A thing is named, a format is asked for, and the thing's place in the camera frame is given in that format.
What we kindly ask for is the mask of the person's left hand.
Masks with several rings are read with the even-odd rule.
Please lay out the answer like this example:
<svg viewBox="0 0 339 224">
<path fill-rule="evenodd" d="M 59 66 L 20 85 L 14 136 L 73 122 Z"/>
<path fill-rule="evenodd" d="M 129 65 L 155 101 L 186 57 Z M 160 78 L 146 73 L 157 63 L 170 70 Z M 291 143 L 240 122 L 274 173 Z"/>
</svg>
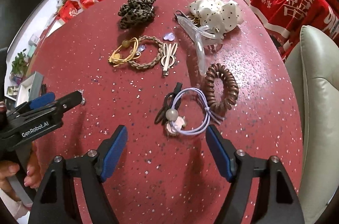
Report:
<svg viewBox="0 0 339 224">
<path fill-rule="evenodd" d="M 5 178 L 10 186 L 10 197 L 31 207 L 42 180 L 35 144 L 25 144 L 15 151 L 1 151 L 1 163 L 14 164 L 17 170 Z"/>
</svg>

